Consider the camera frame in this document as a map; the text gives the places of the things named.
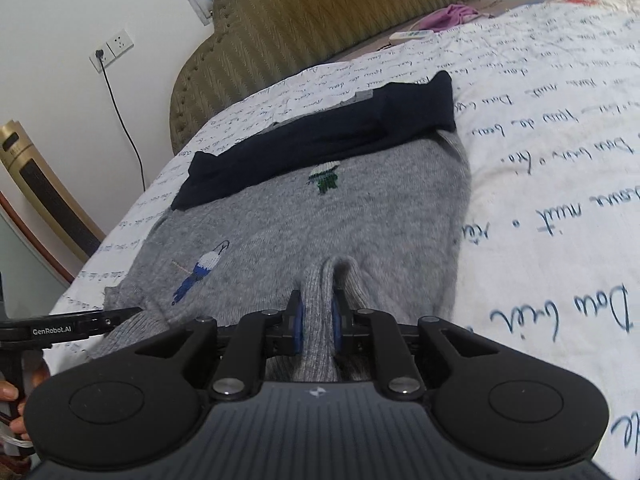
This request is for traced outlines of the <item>wooden furniture edge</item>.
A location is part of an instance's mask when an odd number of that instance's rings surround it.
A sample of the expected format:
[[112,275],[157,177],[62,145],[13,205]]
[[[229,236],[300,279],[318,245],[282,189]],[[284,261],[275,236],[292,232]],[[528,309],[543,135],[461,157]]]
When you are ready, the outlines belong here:
[[11,220],[17,231],[26,240],[27,245],[49,266],[52,272],[67,284],[72,284],[73,275],[68,272],[64,266],[52,255],[47,248],[38,240],[34,232],[29,229],[28,225],[21,219],[15,209],[11,206],[6,196],[0,193],[1,208],[6,216]]

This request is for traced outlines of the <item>white script print bedspread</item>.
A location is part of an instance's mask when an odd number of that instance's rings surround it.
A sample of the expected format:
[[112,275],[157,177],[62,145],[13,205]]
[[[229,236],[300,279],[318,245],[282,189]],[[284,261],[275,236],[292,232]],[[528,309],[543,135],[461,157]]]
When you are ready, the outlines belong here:
[[[55,305],[108,310],[189,175],[290,119],[386,84],[452,81],[471,176],[454,304],[436,315],[584,376],[608,421],[596,463],[639,474],[639,20],[543,3],[346,63],[323,64],[213,117],[107,235]],[[94,360],[105,336],[58,344],[54,372]]]

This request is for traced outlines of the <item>white wall socket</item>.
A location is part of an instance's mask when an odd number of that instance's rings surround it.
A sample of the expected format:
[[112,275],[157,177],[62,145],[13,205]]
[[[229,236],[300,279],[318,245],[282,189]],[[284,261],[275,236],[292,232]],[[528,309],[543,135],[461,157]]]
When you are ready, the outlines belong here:
[[134,42],[125,29],[116,32],[115,36],[106,40],[102,46],[94,50],[89,58],[98,73],[107,68],[124,53],[134,47]]

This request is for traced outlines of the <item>gold tower heater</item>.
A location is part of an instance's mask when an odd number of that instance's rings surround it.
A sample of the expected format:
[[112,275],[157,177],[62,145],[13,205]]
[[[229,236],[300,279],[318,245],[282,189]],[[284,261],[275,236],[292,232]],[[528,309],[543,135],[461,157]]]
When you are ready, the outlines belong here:
[[1,126],[1,161],[35,211],[86,263],[99,249],[104,233],[70,195],[16,120]]

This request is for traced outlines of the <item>purple cloth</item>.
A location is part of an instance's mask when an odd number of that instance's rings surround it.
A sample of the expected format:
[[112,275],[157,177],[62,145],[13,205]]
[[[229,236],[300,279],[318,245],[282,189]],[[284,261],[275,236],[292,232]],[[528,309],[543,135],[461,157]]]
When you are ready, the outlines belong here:
[[427,14],[424,18],[420,18],[420,20],[412,26],[412,30],[443,32],[444,30],[471,23],[479,18],[486,18],[486,14],[480,13],[480,11],[466,4],[450,4],[450,6],[446,6],[446,8],[439,9]]

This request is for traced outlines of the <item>olive padded headboard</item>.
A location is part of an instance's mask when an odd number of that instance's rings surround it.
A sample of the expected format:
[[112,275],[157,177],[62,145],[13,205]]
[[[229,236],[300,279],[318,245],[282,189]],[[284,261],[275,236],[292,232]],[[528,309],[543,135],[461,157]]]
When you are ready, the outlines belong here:
[[178,152],[216,114],[451,3],[475,0],[213,0],[214,31],[186,60],[171,92]]

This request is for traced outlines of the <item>grey navy knit sweater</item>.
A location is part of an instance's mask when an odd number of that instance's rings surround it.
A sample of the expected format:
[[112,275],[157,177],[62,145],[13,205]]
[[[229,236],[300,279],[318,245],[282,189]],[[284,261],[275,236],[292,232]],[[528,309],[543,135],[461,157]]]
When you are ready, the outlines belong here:
[[363,380],[363,362],[335,352],[334,292],[406,324],[449,311],[470,187],[446,72],[198,153],[126,278],[105,293],[108,310],[137,314],[90,356],[199,316],[234,324],[283,308],[298,290],[302,353],[273,359],[268,378]]

